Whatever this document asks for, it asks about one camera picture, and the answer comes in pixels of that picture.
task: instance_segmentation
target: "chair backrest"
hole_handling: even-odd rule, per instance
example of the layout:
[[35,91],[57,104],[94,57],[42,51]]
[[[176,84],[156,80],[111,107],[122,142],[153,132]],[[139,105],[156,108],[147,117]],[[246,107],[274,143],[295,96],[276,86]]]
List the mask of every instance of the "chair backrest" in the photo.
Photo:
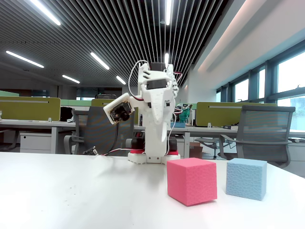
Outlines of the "chair backrest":
[[[134,114],[126,122],[112,125],[103,107],[91,106],[88,113],[87,126],[84,135],[86,149],[96,147],[99,154],[108,153],[112,149],[125,147],[127,138],[133,135]],[[112,156],[126,156],[127,152],[115,152]]]
[[[295,107],[250,106],[242,107],[237,140],[250,142],[287,142]],[[287,162],[290,160],[287,145],[236,144],[238,157]]]
[[73,118],[75,120],[75,132],[78,137],[84,137],[85,135],[88,113],[89,111],[78,111],[74,108],[72,109]]

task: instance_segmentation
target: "white robotic arm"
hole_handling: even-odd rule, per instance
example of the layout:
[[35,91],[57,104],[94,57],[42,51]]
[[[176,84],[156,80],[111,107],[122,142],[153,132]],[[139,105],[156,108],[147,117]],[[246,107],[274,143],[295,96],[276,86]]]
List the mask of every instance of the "white robotic arm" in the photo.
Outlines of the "white robotic arm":
[[145,154],[128,154],[130,161],[141,163],[166,163],[169,159],[179,159],[180,155],[167,155],[167,130],[175,108],[174,76],[166,72],[150,71],[149,65],[139,68],[139,96],[123,94],[104,110],[112,124],[129,117],[134,108],[139,108],[145,127]]

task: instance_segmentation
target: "red foam cube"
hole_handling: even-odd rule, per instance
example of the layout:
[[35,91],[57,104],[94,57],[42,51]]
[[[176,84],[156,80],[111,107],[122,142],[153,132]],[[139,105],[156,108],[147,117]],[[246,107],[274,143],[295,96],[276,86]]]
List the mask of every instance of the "red foam cube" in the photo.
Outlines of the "red foam cube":
[[216,163],[198,158],[167,161],[167,193],[186,206],[217,199]]

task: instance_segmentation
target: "light blue cube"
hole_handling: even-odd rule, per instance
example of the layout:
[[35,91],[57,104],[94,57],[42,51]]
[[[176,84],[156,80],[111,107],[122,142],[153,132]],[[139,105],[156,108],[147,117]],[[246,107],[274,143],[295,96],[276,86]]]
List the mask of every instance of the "light blue cube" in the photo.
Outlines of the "light blue cube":
[[262,200],[266,194],[267,162],[234,158],[227,164],[226,194]]

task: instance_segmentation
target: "ceiling light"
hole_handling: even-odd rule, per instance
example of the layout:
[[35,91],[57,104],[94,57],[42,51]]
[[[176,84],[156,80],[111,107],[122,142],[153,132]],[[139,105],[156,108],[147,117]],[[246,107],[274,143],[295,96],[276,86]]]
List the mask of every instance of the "ceiling light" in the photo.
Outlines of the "ceiling light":
[[29,63],[31,63],[31,64],[34,64],[34,65],[36,65],[36,66],[38,66],[38,67],[44,68],[41,64],[35,63],[34,61],[30,61],[30,60],[28,60],[28,59],[26,59],[26,58],[24,58],[24,57],[22,57],[22,56],[19,56],[19,55],[17,55],[17,54],[14,54],[14,53],[12,53],[12,52],[10,52],[10,51],[6,51],[6,53],[9,54],[9,55],[15,56],[15,57],[17,57],[17,58],[19,58],[19,59],[22,59],[22,60],[24,60],[24,61],[26,61],[26,62],[29,62]]
[[124,84],[124,85],[126,84],[125,81],[124,81],[121,77],[117,76],[116,78],[117,78],[122,84]]
[[165,67],[168,66],[168,53],[165,54]]
[[51,14],[50,11],[48,11],[47,8],[45,8],[38,0],[30,0],[31,2],[34,3],[35,6],[38,7],[45,15],[47,15],[55,24],[61,25],[61,23]]
[[166,1],[166,25],[169,25],[171,22],[172,1],[173,0]]
[[68,77],[68,76],[66,76],[66,75],[62,75],[62,76],[63,76],[63,78],[66,78],[66,79],[68,79],[68,80],[72,80],[73,82],[80,83],[78,80],[74,80],[73,78]]
[[108,65],[106,65],[97,55],[95,55],[94,53],[90,53],[91,56],[93,56],[105,69],[109,70]]

